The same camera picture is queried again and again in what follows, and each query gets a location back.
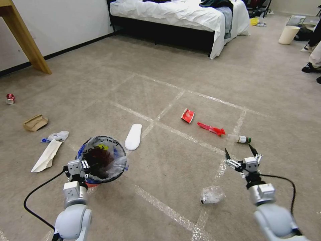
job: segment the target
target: white wall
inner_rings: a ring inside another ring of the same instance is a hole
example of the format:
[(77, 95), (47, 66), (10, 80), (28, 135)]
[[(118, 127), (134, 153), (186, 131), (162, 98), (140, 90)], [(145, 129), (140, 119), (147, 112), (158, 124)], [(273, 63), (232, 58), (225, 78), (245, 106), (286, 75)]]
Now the white wall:
[(320, 0), (272, 0), (271, 9), (277, 12), (315, 16)]
[[(13, 0), (43, 56), (112, 33), (106, 0)], [(28, 62), (0, 18), (0, 71)]]

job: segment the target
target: white insole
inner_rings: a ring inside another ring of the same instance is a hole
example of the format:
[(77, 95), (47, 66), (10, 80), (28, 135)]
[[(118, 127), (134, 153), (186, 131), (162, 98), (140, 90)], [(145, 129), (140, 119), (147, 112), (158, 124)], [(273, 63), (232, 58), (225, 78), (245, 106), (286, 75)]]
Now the white insole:
[(133, 124), (125, 141), (125, 147), (129, 151), (135, 150), (140, 144), (141, 124)]

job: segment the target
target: brown paper bag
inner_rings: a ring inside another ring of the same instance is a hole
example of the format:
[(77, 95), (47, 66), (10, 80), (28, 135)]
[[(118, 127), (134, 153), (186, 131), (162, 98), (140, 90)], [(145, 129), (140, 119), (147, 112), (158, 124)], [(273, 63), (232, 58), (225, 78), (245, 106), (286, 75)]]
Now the brown paper bag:
[(23, 128), (25, 128), (27, 131), (35, 132), (47, 124), (48, 124), (48, 118), (43, 117), (41, 114), (39, 114), (39, 115), (35, 115), (29, 120), (26, 120), (23, 123)]

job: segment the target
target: white bedsheet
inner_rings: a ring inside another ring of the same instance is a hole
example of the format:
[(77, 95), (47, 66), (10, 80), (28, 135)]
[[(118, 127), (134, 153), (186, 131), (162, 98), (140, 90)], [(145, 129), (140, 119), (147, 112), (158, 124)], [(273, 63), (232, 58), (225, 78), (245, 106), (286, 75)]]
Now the white bedsheet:
[(232, 0), (233, 26), (229, 39), (224, 39), (223, 13), (212, 7), (200, 7), (200, 2), (200, 0), (172, 0), (172, 2), (158, 4), (142, 0), (116, 0), (110, 4), (110, 12), (113, 16), (215, 31), (211, 59), (219, 56), (224, 45), (237, 35), (249, 35), (250, 20), (242, 0)]

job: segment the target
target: person's leg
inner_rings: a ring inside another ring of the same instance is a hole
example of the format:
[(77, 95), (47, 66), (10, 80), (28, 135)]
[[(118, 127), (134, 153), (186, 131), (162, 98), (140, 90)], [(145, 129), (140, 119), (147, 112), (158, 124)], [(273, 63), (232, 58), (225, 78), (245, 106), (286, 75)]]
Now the person's leg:
[(318, 22), (310, 41), (308, 42), (310, 47), (316, 46), (321, 41), (321, 21)]
[(310, 41), (301, 49), (301, 52), (311, 53), (315, 46), (321, 41), (321, 20), (318, 22), (314, 32), (311, 34)]
[(305, 73), (321, 72), (321, 43), (310, 54), (308, 64), (302, 69)]

